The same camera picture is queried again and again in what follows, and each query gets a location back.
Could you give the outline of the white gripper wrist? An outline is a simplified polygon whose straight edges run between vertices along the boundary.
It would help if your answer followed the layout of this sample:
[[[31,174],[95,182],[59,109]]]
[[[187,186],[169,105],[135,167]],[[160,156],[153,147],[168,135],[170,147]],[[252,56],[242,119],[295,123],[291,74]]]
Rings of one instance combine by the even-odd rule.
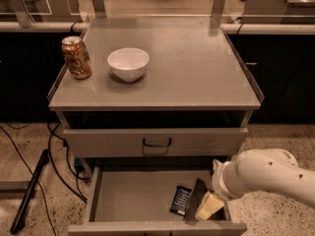
[[[212,186],[214,194],[207,192],[197,208],[195,217],[198,220],[207,220],[224,206],[224,201],[231,201],[235,195],[229,190],[223,180],[223,171],[230,164],[229,161],[222,163],[213,160]]]

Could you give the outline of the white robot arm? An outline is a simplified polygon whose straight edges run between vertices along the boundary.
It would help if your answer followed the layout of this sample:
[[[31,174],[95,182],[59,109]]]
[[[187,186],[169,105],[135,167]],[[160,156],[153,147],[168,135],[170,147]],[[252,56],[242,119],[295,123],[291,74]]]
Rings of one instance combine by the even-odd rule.
[[[300,168],[296,158],[281,148],[248,149],[232,161],[213,161],[212,186],[195,217],[207,220],[224,203],[245,194],[264,191],[315,207],[315,172]]]

